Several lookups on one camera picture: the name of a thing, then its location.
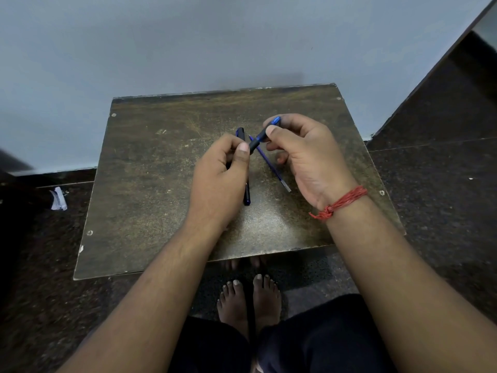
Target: wooden board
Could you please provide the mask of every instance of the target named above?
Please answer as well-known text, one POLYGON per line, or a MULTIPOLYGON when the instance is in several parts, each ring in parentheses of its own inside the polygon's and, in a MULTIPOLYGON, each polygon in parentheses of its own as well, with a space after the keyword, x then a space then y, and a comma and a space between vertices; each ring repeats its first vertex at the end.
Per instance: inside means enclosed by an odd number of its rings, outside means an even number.
MULTIPOLYGON (((121 98, 112 102, 75 279, 145 269, 181 225, 195 162, 208 147, 238 127, 255 136, 266 118, 289 112, 330 127, 357 181, 403 230, 334 84, 121 98)), ((274 154, 268 153, 273 162, 274 154)), ((313 209, 289 170, 281 171, 291 193, 254 152, 252 205, 242 207, 211 260, 332 244, 326 228, 308 215, 313 209)))

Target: forearm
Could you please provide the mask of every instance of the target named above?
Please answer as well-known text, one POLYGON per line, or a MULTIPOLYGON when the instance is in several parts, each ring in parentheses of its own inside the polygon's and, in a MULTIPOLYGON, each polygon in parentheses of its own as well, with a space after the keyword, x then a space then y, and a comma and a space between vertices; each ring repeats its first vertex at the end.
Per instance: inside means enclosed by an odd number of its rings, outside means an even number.
POLYGON ((184 225, 60 371, 164 372, 217 231, 184 225))
POLYGON ((368 198, 327 226, 401 371, 490 371, 494 324, 441 279, 368 198))

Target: hand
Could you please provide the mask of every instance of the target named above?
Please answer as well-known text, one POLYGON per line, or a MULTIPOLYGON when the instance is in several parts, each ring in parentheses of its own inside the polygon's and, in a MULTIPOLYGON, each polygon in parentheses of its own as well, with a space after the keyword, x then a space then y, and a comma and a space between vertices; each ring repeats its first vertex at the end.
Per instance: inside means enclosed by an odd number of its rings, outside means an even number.
MULTIPOLYGON (((322 211, 357 186, 327 126, 300 114, 284 114, 281 126, 267 127, 267 150, 284 150, 278 163, 288 163, 301 194, 322 211)), ((267 119, 266 126, 276 116, 267 119)))
POLYGON ((226 134, 212 144, 193 172, 186 217, 190 225, 207 227, 219 235, 226 229, 242 206, 249 159, 249 145, 236 136, 226 134))

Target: pen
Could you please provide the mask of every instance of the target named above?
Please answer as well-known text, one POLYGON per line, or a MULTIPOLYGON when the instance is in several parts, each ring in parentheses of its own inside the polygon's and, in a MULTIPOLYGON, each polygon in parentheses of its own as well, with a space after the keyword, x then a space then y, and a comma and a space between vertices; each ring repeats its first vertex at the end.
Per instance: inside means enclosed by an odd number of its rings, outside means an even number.
MULTIPOLYGON (((245 141, 245 130, 242 127, 237 129, 236 136, 245 141)), ((247 183, 245 184, 245 195, 244 195, 244 204, 250 205, 250 187, 249 180, 247 179, 247 183)))
POLYGON ((268 124, 258 135, 257 137, 254 139, 251 137, 251 141, 250 141, 250 144, 248 145, 250 147, 250 154, 253 153, 253 151, 259 146, 259 144, 267 137, 266 135, 266 128, 269 127, 269 126, 276 126, 279 124, 281 118, 279 116, 277 116, 276 118, 274 118, 270 124, 268 124))
MULTIPOLYGON (((249 135, 248 137, 250 138, 251 142, 255 141, 254 138, 251 135, 249 135)), ((256 149, 260 153, 260 155, 262 156, 262 158, 264 158, 264 161, 267 163, 267 165, 269 166, 269 168, 271 169, 271 171, 273 173, 275 173, 275 175, 278 177, 278 179, 280 180, 280 182, 283 185, 283 187, 285 187, 288 192, 292 192, 292 190, 288 187, 288 185, 286 184, 286 182, 284 181, 284 179, 278 173, 278 170, 276 170, 276 168, 269 161, 269 158, 264 154, 264 152, 262 151, 262 149, 259 148, 259 147, 256 147, 256 149)))

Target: left hand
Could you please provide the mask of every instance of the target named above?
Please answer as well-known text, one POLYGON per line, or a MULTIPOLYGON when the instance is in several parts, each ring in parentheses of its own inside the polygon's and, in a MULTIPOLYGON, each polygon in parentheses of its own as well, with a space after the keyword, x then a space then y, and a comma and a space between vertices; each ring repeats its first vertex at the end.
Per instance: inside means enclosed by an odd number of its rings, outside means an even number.
POLYGON ((242 206, 249 175, 249 145, 225 134, 195 165, 186 221, 196 228, 209 228, 219 235, 242 206), (233 156, 229 169, 226 162, 233 156))

